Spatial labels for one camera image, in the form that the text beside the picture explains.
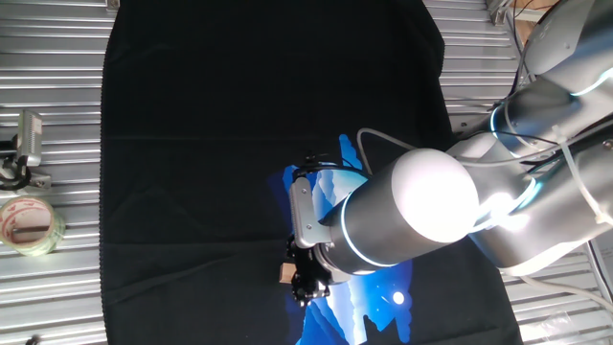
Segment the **blue printed graphic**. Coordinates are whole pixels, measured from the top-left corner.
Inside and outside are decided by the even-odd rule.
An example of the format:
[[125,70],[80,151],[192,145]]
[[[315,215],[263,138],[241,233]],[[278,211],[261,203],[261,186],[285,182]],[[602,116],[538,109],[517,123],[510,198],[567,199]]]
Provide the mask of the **blue printed graphic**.
[[[343,164],[362,169],[347,135],[341,135],[339,142]],[[284,171],[286,193],[294,169],[287,167]],[[366,182],[363,176],[346,171],[322,171],[308,179],[313,187],[313,204],[319,219]],[[413,304],[409,294],[412,274],[413,263],[406,262],[370,275],[354,276],[347,283],[330,287],[330,297],[316,299],[306,308],[302,338],[297,345],[362,344],[368,340],[365,317],[376,325],[379,332],[396,321],[398,338],[408,343]],[[293,306],[288,306],[288,312],[290,310],[294,311]]]

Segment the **cable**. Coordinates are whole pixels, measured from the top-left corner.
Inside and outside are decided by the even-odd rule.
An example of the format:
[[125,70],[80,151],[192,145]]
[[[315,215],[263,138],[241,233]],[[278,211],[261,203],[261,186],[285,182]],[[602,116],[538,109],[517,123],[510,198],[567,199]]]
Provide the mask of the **cable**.
[[372,177],[370,174],[362,172],[361,170],[352,168],[352,167],[344,167],[344,166],[338,166],[338,165],[317,165],[317,166],[301,167],[301,168],[296,169],[293,172],[293,179],[294,181],[296,181],[298,177],[305,177],[309,173],[317,173],[317,172],[324,171],[324,170],[357,173],[357,174],[362,175],[366,179],[370,179]]
[[549,163],[551,163],[551,162],[553,162],[553,161],[557,160],[557,159],[558,159],[558,158],[559,158],[561,155],[562,155],[562,153],[561,153],[560,151],[557,151],[556,153],[554,153],[554,155],[552,155],[552,156],[551,156],[551,157],[549,157],[549,158],[546,158],[546,159],[543,159],[543,160],[540,160],[540,161],[529,161],[529,162],[524,162],[524,164],[530,164],[530,165],[533,165],[533,166],[534,166],[534,168],[538,168],[538,167],[540,167],[540,166],[547,165],[547,164],[549,164]]
[[[523,70],[522,70],[522,73],[519,75],[519,77],[522,78],[523,75],[524,75],[524,73],[523,73]],[[519,85],[517,85],[517,88],[519,88],[519,89],[523,88],[524,85],[526,84],[526,82],[529,81],[529,80],[530,80],[530,72],[528,72],[526,74],[526,77],[519,83]]]
[[404,143],[402,141],[399,141],[398,139],[389,136],[383,132],[380,132],[378,130],[375,129],[371,129],[371,128],[362,128],[360,130],[357,131],[357,147],[360,151],[360,157],[362,158],[362,162],[364,163],[364,168],[366,169],[366,172],[368,172],[368,174],[372,175],[373,174],[373,170],[371,169],[370,164],[368,164],[368,159],[366,158],[366,153],[364,152],[364,146],[362,145],[362,134],[363,133],[370,133],[372,135],[376,135],[379,138],[385,139],[387,141],[389,141],[390,143],[396,144],[398,146],[400,146],[401,148],[405,148],[407,150],[415,150],[417,149],[414,146],[411,146],[407,143]]
[[[517,11],[517,0],[515,0],[515,3],[513,4],[513,39],[515,39],[515,45],[517,45],[517,49],[519,49],[520,47],[519,40],[517,40],[517,23],[515,22],[515,12],[516,11]],[[513,93],[515,93],[515,89],[517,88],[517,83],[519,82],[519,72],[521,71],[521,65],[523,64],[523,61],[524,61],[525,51],[526,49],[524,49],[521,52],[521,57],[519,58],[519,65],[517,66],[517,72],[515,73],[515,79],[513,80],[513,85],[511,86],[511,91],[509,92],[509,95],[507,96],[507,98],[509,98]]]
[[515,18],[517,18],[518,16],[520,16],[520,15],[521,15],[521,13],[523,13],[523,12],[524,12],[524,11],[525,11],[525,10],[528,8],[528,6],[529,6],[531,3],[533,3],[533,2],[534,2],[534,0],[530,0],[530,1],[528,2],[528,4],[526,4],[526,6],[524,6],[524,8],[523,8],[523,9],[521,9],[521,11],[520,11],[520,12],[519,12],[517,15],[515,15],[515,12],[513,12],[513,19],[515,19]]
[[[613,125],[613,120],[607,121],[605,123],[603,123],[600,126],[595,126],[594,128],[585,131],[584,133],[574,137],[573,139],[570,139],[566,144],[567,145],[573,145],[576,142],[583,140],[587,137],[589,137],[590,135],[597,133],[609,126]],[[464,165],[465,167],[473,167],[473,168],[498,168],[498,167],[504,167],[508,164],[514,164],[514,163],[521,163],[522,161],[526,161],[526,160],[531,160],[531,159],[535,159],[538,158],[544,154],[547,153],[551,153],[553,151],[556,150],[560,150],[561,146],[560,145],[555,145],[549,149],[545,149],[543,151],[537,152],[537,153],[533,153],[533,154],[529,154],[523,157],[519,157],[519,158],[515,158],[515,159],[509,159],[509,160],[504,160],[504,161],[499,161],[499,162],[468,162],[468,161],[464,161],[464,160],[460,160],[458,159],[458,161],[460,163],[462,163],[462,165]]]
[[611,216],[609,216],[606,212],[602,211],[601,205],[592,196],[590,191],[587,190],[587,187],[585,187],[585,183],[583,183],[583,180],[579,175],[579,169],[577,168],[577,164],[575,164],[575,159],[573,159],[573,154],[568,149],[568,142],[566,137],[562,134],[559,126],[554,126],[553,130],[554,133],[557,135],[557,138],[559,139],[559,145],[562,148],[562,153],[564,154],[564,158],[566,158],[568,168],[571,171],[571,175],[573,176],[575,183],[577,183],[577,187],[579,187],[581,195],[583,196],[583,198],[585,198],[585,201],[587,201],[587,204],[590,206],[590,208],[592,209],[592,211],[594,211],[594,214],[596,215],[596,223],[608,223],[613,225],[613,218],[611,218]]
[[507,132],[507,131],[504,131],[504,130],[492,130],[492,131],[480,130],[480,131],[477,131],[475,133],[472,133],[472,134],[468,135],[466,138],[464,138],[464,139],[462,139],[460,141],[471,139],[472,137],[475,137],[475,136],[477,136],[479,134],[483,134],[483,133],[496,133],[496,134],[512,135],[512,136],[516,136],[516,137],[534,139],[534,140],[542,141],[544,143],[548,143],[548,144],[552,144],[552,145],[557,145],[557,143],[555,141],[539,138],[539,137],[536,137],[536,136],[533,136],[533,135],[511,133],[511,132]]
[[562,284],[552,284],[552,283],[543,283],[543,282],[539,282],[536,279],[530,278],[530,277],[526,277],[526,276],[521,276],[519,277],[521,280],[523,280],[524,282],[526,282],[526,284],[531,285],[535,288],[541,288],[541,289],[547,289],[550,291],[554,291],[554,292],[566,292],[566,293],[573,293],[579,296],[583,296],[583,297],[587,297],[589,299],[591,299],[592,301],[600,304],[601,306],[603,306],[605,309],[607,309],[610,312],[613,312],[613,305],[610,304],[609,302],[607,302],[604,298],[586,291],[584,289],[578,288],[578,287],[570,287],[570,286],[566,286],[566,285],[562,285]]
[[355,168],[355,166],[352,164],[352,162],[348,161],[347,159],[343,158],[343,162],[349,164],[350,167]]
[[530,169],[527,171],[527,173],[536,173],[536,172],[538,172],[539,170],[541,170],[541,169],[543,169],[543,168],[547,167],[548,165],[550,165],[550,164],[553,164],[553,163],[557,162],[557,160],[559,160],[559,156],[558,156],[558,155],[553,155],[553,156],[551,156],[551,157],[547,158],[547,159],[545,160],[545,162],[544,162],[544,163],[540,163],[540,162],[539,162],[539,164],[534,165],[534,167],[530,168]]
[[543,6],[543,7],[539,7],[539,8],[536,8],[536,9],[531,9],[531,10],[545,10],[545,9],[550,9],[550,8],[552,8],[553,6],[554,6],[554,5]]

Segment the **black wire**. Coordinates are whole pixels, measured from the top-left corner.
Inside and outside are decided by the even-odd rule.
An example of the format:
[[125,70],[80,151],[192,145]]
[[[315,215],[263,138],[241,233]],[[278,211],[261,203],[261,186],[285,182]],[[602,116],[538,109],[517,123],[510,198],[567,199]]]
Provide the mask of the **black wire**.
[[523,12],[526,10],[526,8],[528,8],[528,6],[529,6],[531,3],[533,3],[533,2],[534,2],[534,0],[530,0],[530,1],[528,2],[528,4],[526,4],[526,6],[524,6],[524,8],[523,8],[523,9],[521,9],[521,11],[520,11],[520,12],[519,12],[517,15],[515,15],[515,13],[513,12],[513,22],[514,22],[514,19],[515,19],[515,18],[517,18],[518,16],[520,16],[520,15],[521,15],[521,13],[523,13]]
[[0,185],[0,191],[18,191],[30,184],[32,172],[28,169],[27,163],[27,156],[21,156],[17,159],[17,173],[15,174],[15,178],[8,179],[8,182],[13,182],[14,184],[8,184],[6,183],[7,181],[3,181],[4,184]]
[[357,174],[360,174],[366,177],[367,179],[371,178],[369,174],[367,174],[366,172],[362,172],[359,169],[352,168],[352,167],[337,166],[337,165],[317,165],[317,166],[301,167],[294,171],[293,178],[294,178],[294,181],[296,181],[298,177],[305,177],[309,173],[317,173],[317,172],[324,171],[324,170],[345,171],[345,172],[357,173]]
[[[582,134],[585,131],[590,130],[590,129],[596,127],[596,126],[600,126],[601,124],[603,124],[603,123],[605,123],[607,121],[610,121],[612,118],[613,118],[613,115],[607,116],[607,117],[601,119],[600,121],[596,122],[592,126],[589,126],[588,128],[582,130],[579,134]],[[582,151],[582,150],[587,150],[587,149],[593,147],[594,145],[602,142],[602,140],[604,140],[606,138],[609,138],[610,135],[611,135],[611,129],[613,129],[613,127],[603,128],[598,133],[594,133],[594,134],[590,135],[589,137],[584,138],[584,139],[576,142],[575,144],[571,145],[569,147],[569,150],[572,153],[576,153],[576,152],[579,152],[579,151]],[[560,160],[560,159],[564,159],[564,156],[563,156],[561,151],[558,151],[554,155],[552,155],[551,157],[549,157],[547,159],[543,159],[543,160],[537,161],[537,162],[532,161],[532,162],[522,162],[522,163],[534,165],[533,168],[528,170],[528,173],[534,173],[534,172],[538,171],[539,169],[545,167],[546,165],[551,164],[552,162]]]
[[553,6],[554,6],[554,5],[543,6],[543,7],[536,8],[536,9],[532,9],[532,10],[545,10],[545,9],[550,9],[550,8],[552,8]]
[[511,133],[511,132],[507,132],[507,131],[503,131],[503,130],[493,130],[493,131],[480,130],[480,131],[477,131],[475,133],[470,134],[469,136],[467,136],[466,138],[464,138],[464,139],[462,139],[460,141],[468,140],[468,139],[470,139],[470,138],[472,138],[474,136],[477,136],[477,135],[483,134],[483,133],[506,134],[506,135],[511,135],[511,136],[520,137],[520,138],[534,139],[534,140],[542,141],[542,142],[547,143],[547,144],[557,145],[556,142],[551,141],[551,140],[539,138],[539,137],[536,137],[536,136],[533,136],[533,135]]
[[[519,49],[519,40],[517,40],[517,23],[515,22],[515,12],[517,11],[517,0],[513,5],[513,39],[515,40],[515,44],[517,45],[517,49]],[[510,97],[513,93],[515,93],[515,89],[517,88],[517,84],[519,83],[519,72],[521,71],[521,64],[517,66],[517,72],[515,73],[515,79],[513,80],[513,85],[511,86],[511,92],[509,92]]]
[[352,162],[348,161],[347,159],[343,158],[343,162],[349,164],[350,167],[355,168],[355,166],[352,164]]

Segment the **small brown object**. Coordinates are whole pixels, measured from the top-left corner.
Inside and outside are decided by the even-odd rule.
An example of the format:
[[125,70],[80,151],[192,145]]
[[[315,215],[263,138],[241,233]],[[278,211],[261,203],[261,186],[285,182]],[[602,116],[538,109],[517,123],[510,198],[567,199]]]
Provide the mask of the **small brown object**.
[[283,263],[281,265],[281,275],[279,276],[279,283],[291,284],[291,279],[296,273],[296,265],[290,263]]

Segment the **cylindrical robot link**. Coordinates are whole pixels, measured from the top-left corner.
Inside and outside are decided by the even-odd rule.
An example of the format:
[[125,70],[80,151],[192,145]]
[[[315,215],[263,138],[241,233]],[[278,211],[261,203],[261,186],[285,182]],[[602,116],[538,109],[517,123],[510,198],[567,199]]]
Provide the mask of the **cylindrical robot link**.
[[411,151],[330,212],[324,257],[350,274],[393,266],[464,237],[477,208],[476,188],[459,162],[433,149]]

